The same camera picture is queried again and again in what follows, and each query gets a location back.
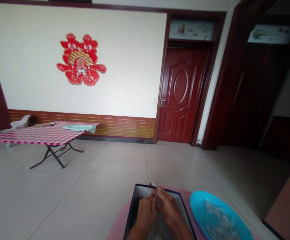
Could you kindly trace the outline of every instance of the pink stool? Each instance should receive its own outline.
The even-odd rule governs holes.
[[[175,191],[175,192],[179,192],[182,195],[183,201],[185,203],[185,207],[187,209],[189,218],[191,219],[196,237],[198,240],[200,239],[206,239],[204,237],[204,235],[202,234],[202,232],[200,231],[197,223],[195,222],[192,210],[191,210],[191,206],[189,204],[189,199],[191,196],[191,192],[180,189],[180,188],[176,188],[176,187],[164,187],[166,189]],[[123,239],[124,237],[124,233],[125,233],[125,227],[126,227],[126,222],[127,222],[127,218],[128,218],[128,212],[129,212],[129,208],[130,208],[130,202],[131,200],[129,200],[122,208],[122,210],[119,212],[118,216],[115,219],[114,224],[112,225],[110,232],[108,234],[107,240],[117,240],[117,239]],[[257,237],[253,232],[251,232],[254,239],[255,240],[260,240],[259,237]]]

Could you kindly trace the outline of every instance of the red double happiness paper cut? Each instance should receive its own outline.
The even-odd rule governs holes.
[[[103,64],[96,64],[98,42],[86,34],[83,42],[78,42],[72,33],[66,35],[68,41],[60,41],[63,46],[62,56],[66,64],[57,63],[57,68],[65,72],[69,83],[73,85],[84,84],[94,86],[99,79],[99,72],[106,72]]]

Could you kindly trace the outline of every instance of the pink table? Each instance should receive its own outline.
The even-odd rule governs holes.
[[[189,200],[190,200],[190,196],[191,196],[191,192],[183,190],[181,188],[176,188],[176,187],[163,187],[165,189],[169,189],[175,192],[179,192],[182,195],[183,201],[185,203],[185,207],[187,209],[189,218],[191,219],[192,222],[192,226],[194,228],[195,234],[196,234],[196,238],[198,240],[201,239],[206,239],[205,236],[202,234],[202,232],[200,231],[197,223],[195,222],[192,210],[191,210],[191,206],[189,204]],[[122,210],[119,212],[118,216],[116,217],[114,224],[112,225],[109,235],[107,237],[107,240],[117,240],[117,239],[123,239],[124,238],[124,233],[125,233],[125,227],[126,227],[126,222],[127,222],[127,217],[128,217],[128,213],[129,213],[129,208],[130,208],[130,202],[131,200],[129,200],[122,208]],[[254,240],[260,240],[259,237],[257,237],[253,232],[251,232]]]
[[[24,143],[24,144],[43,144],[47,147],[47,152],[45,154],[44,159],[35,164],[34,166],[30,167],[30,169],[38,166],[46,158],[50,157],[51,155],[57,160],[57,162],[65,168],[62,162],[59,160],[60,157],[65,152],[69,151],[70,149],[82,153],[83,151],[74,149],[70,142],[75,138],[79,137],[80,135],[84,134],[86,131],[78,132],[78,131],[71,131],[68,129],[62,129],[63,126],[68,125],[94,125],[99,126],[100,123],[84,123],[84,122],[70,122],[70,121],[54,121],[52,123],[56,123],[53,126],[46,126],[46,127],[29,127],[20,129],[17,131],[12,131],[8,133],[1,133],[0,134],[0,143]],[[65,145],[63,148],[59,149],[58,151],[64,150],[67,145],[70,147],[62,154],[56,156],[56,152],[54,152],[51,148],[56,147],[59,145]]]

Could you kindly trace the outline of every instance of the blue bowl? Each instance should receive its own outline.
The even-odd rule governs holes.
[[[238,233],[241,240],[254,239],[245,223],[226,203],[208,192],[193,192],[190,202],[192,212],[200,230],[208,240],[212,239],[208,234],[207,222],[209,224],[209,228],[211,229],[215,226],[219,226],[220,218],[218,213],[215,214],[207,212],[206,201],[209,206],[209,212],[211,212],[210,206],[215,207],[216,209],[221,208],[223,211],[221,211],[220,215],[226,215],[230,221],[233,221],[234,230]]]

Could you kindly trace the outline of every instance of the red checkered tablecloth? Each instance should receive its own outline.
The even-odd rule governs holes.
[[[0,134],[0,143],[25,143],[25,144],[45,144],[45,145],[65,145],[85,132],[62,129],[68,125],[94,125],[100,123],[84,123],[69,121],[54,121],[53,126],[29,127],[8,133]]]

